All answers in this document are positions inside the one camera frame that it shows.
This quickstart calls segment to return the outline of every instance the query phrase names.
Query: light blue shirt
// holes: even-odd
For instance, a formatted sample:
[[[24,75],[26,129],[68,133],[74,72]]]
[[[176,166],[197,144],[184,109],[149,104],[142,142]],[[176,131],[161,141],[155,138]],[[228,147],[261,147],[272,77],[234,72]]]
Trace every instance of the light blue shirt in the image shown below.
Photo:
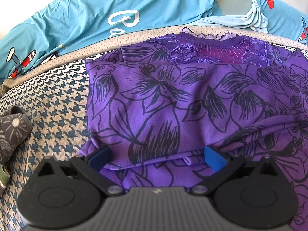
[[[188,24],[214,0],[54,0],[0,40],[0,83],[58,55],[130,32]]]
[[[267,33],[268,20],[262,13],[257,0],[252,0],[251,9],[245,15],[221,15],[221,9],[214,4],[213,8],[204,13],[204,18],[189,25],[196,26],[227,26],[233,28],[250,28],[254,31]]]
[[[256,0],[268,19],[267,31],[299,41],[308,42],[308,16],[281,0]]]

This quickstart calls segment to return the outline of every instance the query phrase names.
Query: dotted fabric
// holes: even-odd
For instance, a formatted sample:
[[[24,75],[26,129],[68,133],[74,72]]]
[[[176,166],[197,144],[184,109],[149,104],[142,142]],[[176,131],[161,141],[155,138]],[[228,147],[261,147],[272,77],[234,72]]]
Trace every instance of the dotted fabric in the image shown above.
[[[247,35],[254,38],[259,38],[261,40],[270,42],[270,43],[276,43],[283,46],[288,47],[294,47],[298,49],[308,50],[308,47],[304,44],[301,44],[297,41],[293,41],[287,38],[274,36],[270,34],[264,34],[260,32],[250,31],[250,30],[244,30],[239,28],[230,28],[230,27],[222,27],[222,26],[191,26],[191,25],[180,25],[180,26],[173,26],[173,27],[166,27],[166,28],[158,28],[158,29],[151,29],[151,30],[143,30],[138,31],[134,33],[124,34],[117,37],[113,37],[104,41],[100,41],[98,43],[92,44],[88,47],[82,48],[80,50],[59,56],[51,61],[48,61],[38,67],[36,67],[34,70],[32,70],[30,73],[19,76],[15,79],[6,79],[2,85],[2,88],[0,88],[0,94],[3,95],[6,93],[10,88],[14,88],[19,84],[22,84],[23,82],[39,75],[47,70],[50,70],[52,68],[58,67],[60,65],[70,63],[75,60],[79,60],[81,58],[89,57],[95,54],[103,53],[106,51],[114,50],[120,46],[123,45],[130,45],[133,43],[145,41],[149,38],[166,35],[170,33],[180,33],[180,31],[183,29],[183,27],[187,27],[191,29],[196,34],[212,34],[212,35],[224,35],[228,32],[234,32],[238,35]]]

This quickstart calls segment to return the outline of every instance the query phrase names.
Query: floral print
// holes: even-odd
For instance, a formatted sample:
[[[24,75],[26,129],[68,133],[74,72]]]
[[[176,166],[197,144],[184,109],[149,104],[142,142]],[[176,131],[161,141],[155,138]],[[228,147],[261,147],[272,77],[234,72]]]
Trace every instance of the floral print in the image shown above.
[[[298,195],[292,223],[307,230],[308,61],[247,36],[187,30],[86,60],[84,155],[109,145],[101,173],[122,185],[185,186],[213,174],[203,148],[271,156]]]

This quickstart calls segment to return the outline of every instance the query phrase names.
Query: houndstooth fabric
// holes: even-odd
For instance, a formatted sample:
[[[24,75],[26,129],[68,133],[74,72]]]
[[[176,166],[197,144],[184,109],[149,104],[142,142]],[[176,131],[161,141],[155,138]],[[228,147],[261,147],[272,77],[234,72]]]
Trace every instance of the houndstooth fabric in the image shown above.
[[[296,51],[296,48],[285,48]],[[302,52],[308,59],[308,52]],[[12,88],[0,99],[0,113],[12,105],[20,105],[33,123],[31,135],[9,162],[11,180],[1,197],[0,230],[24,227],[16,211],[16,199],[42,158],[52,155],[58,160],[67,160],[88,139],[88,76],[84,60],[47,71]]]

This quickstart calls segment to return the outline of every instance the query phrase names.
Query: gray ribbed surface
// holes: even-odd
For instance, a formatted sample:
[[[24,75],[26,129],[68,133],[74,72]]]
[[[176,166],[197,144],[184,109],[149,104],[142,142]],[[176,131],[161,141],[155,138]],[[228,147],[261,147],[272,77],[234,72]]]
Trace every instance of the gray ribbed surface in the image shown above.
[[[27,227],[25,231],[38,231]],[[110,197],[88,222],[67,231],[253,231],[226,221],[205,197],[192,196],[182,187],[131,188]],[[292,231],[290,227],[263,231]]]

